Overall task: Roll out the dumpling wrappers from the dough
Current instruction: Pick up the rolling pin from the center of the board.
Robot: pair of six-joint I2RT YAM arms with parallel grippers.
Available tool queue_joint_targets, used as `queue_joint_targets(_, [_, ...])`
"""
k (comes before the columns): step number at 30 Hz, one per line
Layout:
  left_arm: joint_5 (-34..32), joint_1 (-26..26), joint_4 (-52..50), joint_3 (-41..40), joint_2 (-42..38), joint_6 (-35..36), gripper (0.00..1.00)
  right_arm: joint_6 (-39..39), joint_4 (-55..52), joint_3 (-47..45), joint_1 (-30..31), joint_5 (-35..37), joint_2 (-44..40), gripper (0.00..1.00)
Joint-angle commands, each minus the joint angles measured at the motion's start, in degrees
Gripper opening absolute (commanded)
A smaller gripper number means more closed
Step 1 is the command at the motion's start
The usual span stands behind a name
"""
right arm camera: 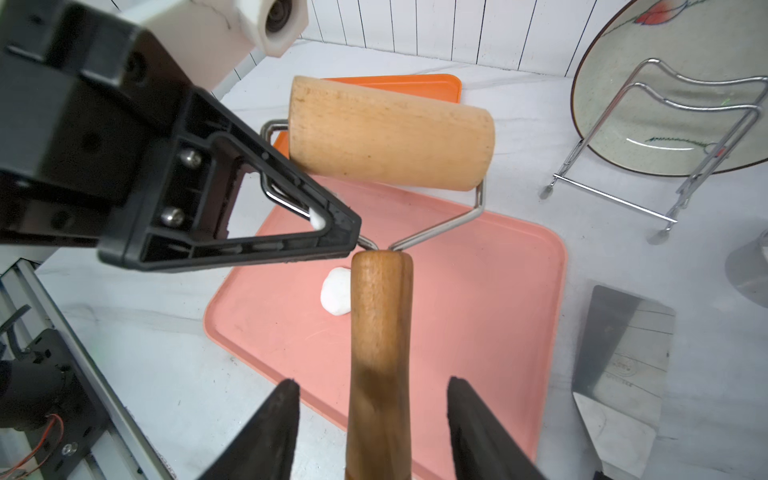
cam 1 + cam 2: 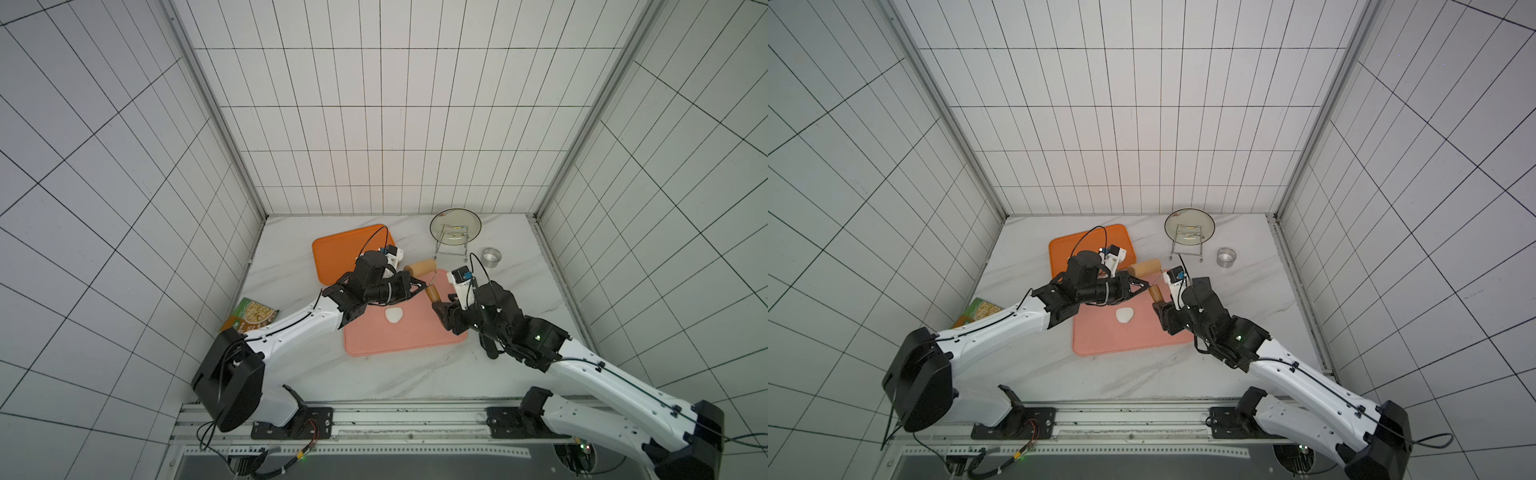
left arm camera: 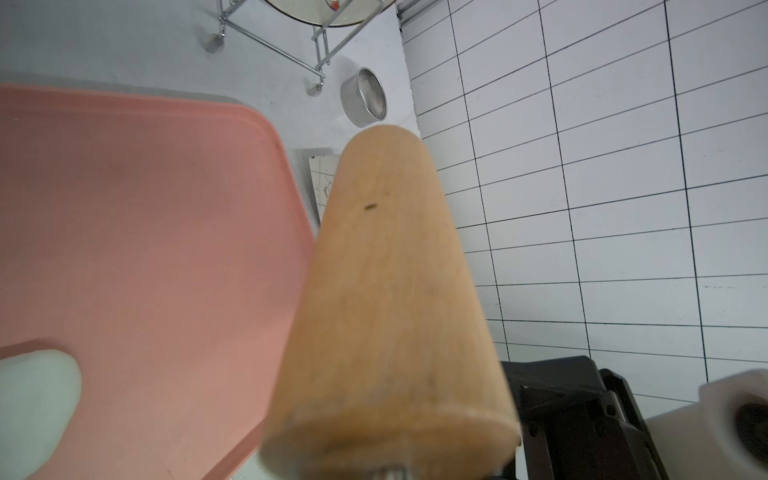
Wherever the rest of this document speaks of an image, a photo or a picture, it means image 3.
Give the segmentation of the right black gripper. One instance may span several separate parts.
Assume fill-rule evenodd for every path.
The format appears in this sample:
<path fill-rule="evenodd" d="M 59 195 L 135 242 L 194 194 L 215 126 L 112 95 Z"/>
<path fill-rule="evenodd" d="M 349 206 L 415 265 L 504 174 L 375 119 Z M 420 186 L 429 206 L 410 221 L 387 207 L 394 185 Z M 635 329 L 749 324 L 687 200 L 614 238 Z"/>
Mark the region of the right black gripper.
<path fill-rule="evenodd" d="M 516 479 L 666 479 L 628 382 L 586 356 L 501 363 L 524 452 L 500 471 Z"/>

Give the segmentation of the wooden rolling pin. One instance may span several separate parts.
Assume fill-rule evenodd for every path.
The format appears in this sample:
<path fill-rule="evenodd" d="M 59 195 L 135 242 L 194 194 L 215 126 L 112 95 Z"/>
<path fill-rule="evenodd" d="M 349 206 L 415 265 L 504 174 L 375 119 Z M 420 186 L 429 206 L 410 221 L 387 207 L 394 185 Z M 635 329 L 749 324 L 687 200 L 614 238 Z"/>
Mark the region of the wooden rolling pin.
<path fill-rule="evenodd" d="M 481 479 L 520 422 L 436 167 L 397 126 L 344 149 L 264 422 L 283 479 Z"/>

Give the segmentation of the pink plastic tray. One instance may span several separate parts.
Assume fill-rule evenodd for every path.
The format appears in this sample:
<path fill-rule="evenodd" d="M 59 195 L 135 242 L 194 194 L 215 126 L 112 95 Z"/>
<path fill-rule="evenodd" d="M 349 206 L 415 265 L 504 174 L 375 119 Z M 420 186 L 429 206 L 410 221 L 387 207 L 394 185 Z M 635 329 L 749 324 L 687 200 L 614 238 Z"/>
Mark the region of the pink plastic tray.
<path fill-rule="evenodd" d="M 39 479 L 227 479 L 257 451 L 313 247 L 232 103 L 1 89 L 1 353 L 78 364 Z"/>

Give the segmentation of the white dough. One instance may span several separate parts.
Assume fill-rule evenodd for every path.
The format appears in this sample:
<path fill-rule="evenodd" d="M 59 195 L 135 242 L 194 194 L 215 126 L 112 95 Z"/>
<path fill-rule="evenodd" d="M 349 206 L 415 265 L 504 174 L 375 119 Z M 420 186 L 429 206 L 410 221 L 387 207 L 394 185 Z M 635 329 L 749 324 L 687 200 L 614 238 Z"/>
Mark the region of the white dough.
<path fill-rule="evenodd" d="M 1 361 L 1 477 L 26 479 L 53 455 L 82 392 L 77 361 L 55 349 Z"/>

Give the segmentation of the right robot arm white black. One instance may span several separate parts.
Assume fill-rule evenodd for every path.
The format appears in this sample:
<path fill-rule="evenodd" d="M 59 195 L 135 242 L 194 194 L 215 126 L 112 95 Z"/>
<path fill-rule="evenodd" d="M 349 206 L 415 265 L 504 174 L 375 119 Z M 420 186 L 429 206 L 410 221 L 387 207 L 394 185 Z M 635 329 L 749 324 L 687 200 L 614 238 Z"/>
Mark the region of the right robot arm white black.
<path fill-rule="evenodd" d="M 522 452 L 498 479 L 764 479 L 767 372 L 699 389 L 697 402 L 643 417 L 627 380 L 586 356 L 502 365 Z"/>

